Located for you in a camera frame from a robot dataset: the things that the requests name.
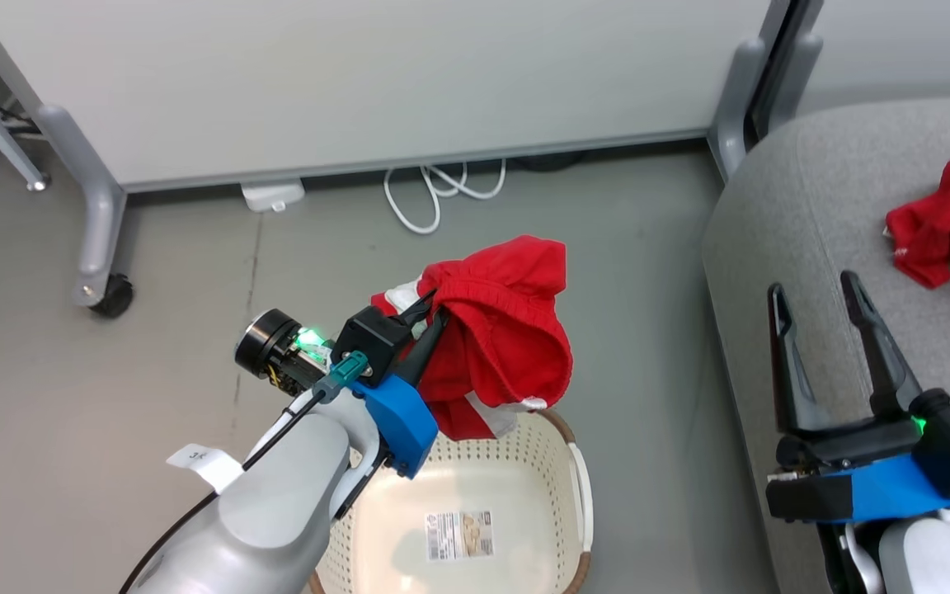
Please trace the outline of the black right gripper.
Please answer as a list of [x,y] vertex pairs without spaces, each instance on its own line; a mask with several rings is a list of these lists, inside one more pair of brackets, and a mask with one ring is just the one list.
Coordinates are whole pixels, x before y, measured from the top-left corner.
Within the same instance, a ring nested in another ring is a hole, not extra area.
[[780,283],[768,289],[770,367],[779,473],[766,484],[769,514],[787,522],[859,523],[947,510],[916,461],[935,418],[908,417],[923,389],[855,271],[840,274],[849,322],[856,327],[872,384],[875,417],[901,418],[829,428],[797,346],[797,323]]

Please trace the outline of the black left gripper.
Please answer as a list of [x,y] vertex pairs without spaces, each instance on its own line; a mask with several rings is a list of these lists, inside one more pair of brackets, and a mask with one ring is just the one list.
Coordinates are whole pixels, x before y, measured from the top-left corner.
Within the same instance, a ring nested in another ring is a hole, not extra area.
[[[425,323],[433,308],[430,290],[397,319],[406,328]],[[415,341],[397,365],[397,375],[411,387],[418,387],[432,361],[438,342],[448,326],[449,313],[437,309],[432,323]],[[288,395],[299,395],[313,387],[331,368],[333,342],[320,336],[279,309],[268,309],[252,320],[234,347],[234,362],[249,375],[267,380]]]

